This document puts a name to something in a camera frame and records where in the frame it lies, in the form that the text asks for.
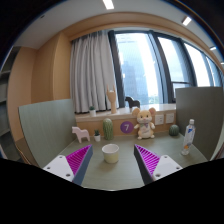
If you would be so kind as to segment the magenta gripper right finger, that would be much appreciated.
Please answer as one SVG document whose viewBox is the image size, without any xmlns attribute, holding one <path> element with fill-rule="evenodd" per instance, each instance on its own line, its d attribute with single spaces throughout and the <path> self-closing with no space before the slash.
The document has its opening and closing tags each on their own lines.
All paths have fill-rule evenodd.
<svg viewBox="0 0 224 224">
<path fill-rule="evenodd" d="M 134 156 L 145 185 L 182 169 L 168 155 L 158 156 L 156 153 L 137 144 L 134 145 Z"/>
</svg>

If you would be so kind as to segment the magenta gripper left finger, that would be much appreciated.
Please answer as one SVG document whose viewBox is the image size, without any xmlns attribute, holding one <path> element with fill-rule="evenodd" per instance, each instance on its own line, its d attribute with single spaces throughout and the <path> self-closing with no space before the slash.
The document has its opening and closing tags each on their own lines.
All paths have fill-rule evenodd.
<svg viewBox="0 0 224 224">
<path fill-rule="evenodd" d="M 87 145 L 67 156 L 58 155 L 44 167 L 44 170 L 81 185 L 92 155 L 92 145 Z"/>
</svg>

